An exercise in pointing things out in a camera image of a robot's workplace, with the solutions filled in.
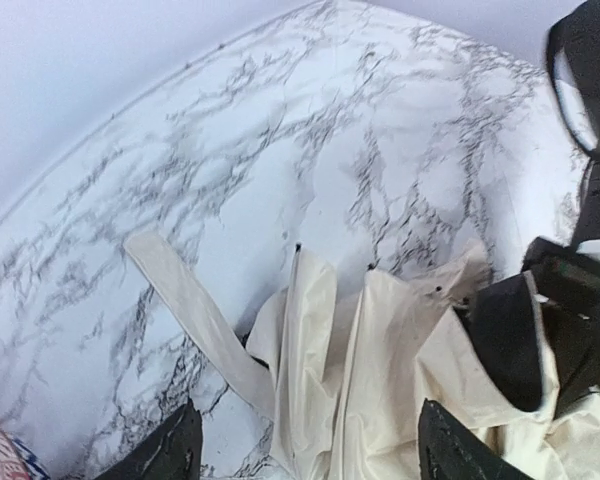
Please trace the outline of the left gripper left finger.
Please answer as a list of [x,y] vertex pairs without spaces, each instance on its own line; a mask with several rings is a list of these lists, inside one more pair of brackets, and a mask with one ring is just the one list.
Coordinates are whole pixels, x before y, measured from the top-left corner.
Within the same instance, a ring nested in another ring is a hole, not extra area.
[[202,445],[202,417],[188,399],[129,455],[96,480],[199,479]]

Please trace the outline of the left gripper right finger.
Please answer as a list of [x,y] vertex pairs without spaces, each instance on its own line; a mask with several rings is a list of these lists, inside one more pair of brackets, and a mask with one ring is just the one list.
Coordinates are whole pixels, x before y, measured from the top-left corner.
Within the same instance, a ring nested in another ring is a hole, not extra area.
[[422,480],[531,480],[434,400],[423,402],[417,443]]

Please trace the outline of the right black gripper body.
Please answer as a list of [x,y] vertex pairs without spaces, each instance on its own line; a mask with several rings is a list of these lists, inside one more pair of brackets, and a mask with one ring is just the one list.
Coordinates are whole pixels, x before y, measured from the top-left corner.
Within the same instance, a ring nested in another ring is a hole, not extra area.
[[487,375],[517,409],[541,406],[540,342],[551,348],[561,416],[591,388],[600,389],[600,261],[542,237],[519,274],[477,292],[467,334]]

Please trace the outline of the cream and black umbrella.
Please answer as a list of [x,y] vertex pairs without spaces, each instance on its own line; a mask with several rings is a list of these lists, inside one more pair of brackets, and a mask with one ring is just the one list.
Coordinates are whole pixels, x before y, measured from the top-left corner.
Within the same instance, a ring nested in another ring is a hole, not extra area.
[[415,478],[426,401],[534,479],[600,479],[600,393],[558,416],[557,358],[531,277],[514,283],[520,314],[486,317],[486,345],[503,333],[512,360],[489,367],[462,323],[462,296],[487,277],[479,243],[410,281],[371,271],[344,300],[332,266],[298,251],[246,342],[160,236],[125,249],[230,388],[272,421],[273,457],[297,479]]

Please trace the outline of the red patterned bowl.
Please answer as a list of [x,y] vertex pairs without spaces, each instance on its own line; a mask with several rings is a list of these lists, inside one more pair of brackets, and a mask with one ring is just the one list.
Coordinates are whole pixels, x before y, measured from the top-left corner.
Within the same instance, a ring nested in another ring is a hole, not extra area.
[[40,459],[18,438],[0,429],[0,480],[50,480]]

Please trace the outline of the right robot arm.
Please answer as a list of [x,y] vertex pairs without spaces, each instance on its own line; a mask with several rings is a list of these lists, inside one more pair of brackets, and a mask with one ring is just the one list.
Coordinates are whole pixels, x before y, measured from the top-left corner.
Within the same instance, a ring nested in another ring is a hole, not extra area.
[[545,69],[563,57],[595,137],[580,183],[580,214],[567,246],[544,238],[528,247],[519,274],[479,290],[461,316],[473,348],[500,393],[515,408],[541,407],[547,365],[541,340],[554,354],[558,395],[566,414],[591,388],[600,389],[600,1],[587,1],[548,32]]

